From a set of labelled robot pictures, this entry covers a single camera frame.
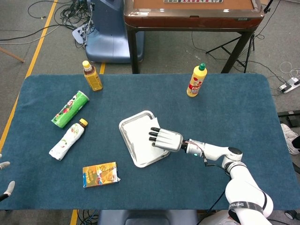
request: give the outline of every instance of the yellow bottle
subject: yellow bottle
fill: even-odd
[[[205,68],[205,63],[201,63],[199,66],[194,68],[194,72],[189,82],[189,86],[187,87],[187,95],[190,97],[195,97],[201,85],[207,75],[207,69]]]
[[[103,88],[103,85],[96,71],[96,68],[92,66],[87,60],[83,61],[82,65],[85,79],[87,80],[93,91],[101,90]]]

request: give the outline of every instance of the sneaker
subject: sneaker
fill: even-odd
[[[297,155],[299,154],[299,149],[295,148],[292,144],[292,141],[298,137],[298,134],[293,132],[286,124],[282,123],[281,128],[283,131],[283,134],[285,135],[285,141],[287,144],[287,147],[289,149],[289,152],[291,155]]]

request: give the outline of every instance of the wooden stick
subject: wooden stick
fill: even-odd
[[[0,47],[0,51],[3,52],[3,53],[5,53],[5,54],[7,54],[7,55],[10,55],[11,57],[14,57],[15,59],[17,59],[17,60],[19,60],[21,62],[25,62],[25,60],[21,59],[20,57],[14,55],[12,53],[10,53],[9,51],[7,51],[7,50],[5,50],[5,49],[3,49],[1,47]]]

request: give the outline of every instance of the tripod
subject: tripod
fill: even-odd
[[[273,2],[273,0],[270,0],[269,3],[268,3],[268,5],[266,6],[266,8],[263,10],[263,12],[264,12],[265,14],[267,14],[267,13],[270,11],[270,6],[271,6],[272,2]],[[231,40],[231,41],[228,41],[228,42],[226,42],[226,43],[224,43],[224,44],[222,44],[222,45],[220,45],[220,46],[218,46],[218,47],[216,47],[216,48],[214,48],[214,49],[211,49],[211,50],[207,51],[206,54],[208,54],[208,53],[210,53],[210,52],[212,52],[212,51],[214,51],[214,50],[216,50],[216,49],[218,49],[218,48],[222,48],[226,53],[228,53],[229,55],[231,55],[231,52],[228,51],[224,46],[227,45],[227,44],[229,44],[229,43],[231,43],[231,42],[234,42],[234,41],[236,41],[236,40],[239,40],[240,37],[237,37],[237,38],[235,38],[235,39],[233,39],[233,40]],[[246,57],[245,64],[242,63],[241,61],[237,60],[237,62],[238,62],[242,67],[244,67],[244,73],[246,73],[246,70],[247,70],[248,60],[249,60],[249,56],[250,56],[250,52],[251,52],[251,47],[253,46],[253,51],[255,50],[254,39],[255,39],[255,35],[254,35],[254,33],[253,33],[252,36],[251,36],[251,38],[250,38],[250,41],[249,41],[249,47],[248,47],[248,51],[247,51],[247,57]]]

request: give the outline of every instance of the bottle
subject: bottle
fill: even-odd
[[[190,97],[195,97],[201,85],[207,75],[207,69],[205,68],[205,63],[201,63],[199,66],[194,68],[194,72],[189,82],[189,86],[187,88],[187,95]]]
[[[96,71],[96,68],[92,66],[87,60],[83,61],[82,65],[83,65],[83,73],[85,79],[89,83],[92,90],[93,91],[101,90],[103,88],[103,85]]]
[[[57,160],[62,160],[71,146],[80,138],[84,128],[88,125],[85,119],[73,124],[65,133],[62,139],[50,150],[49,154]]]

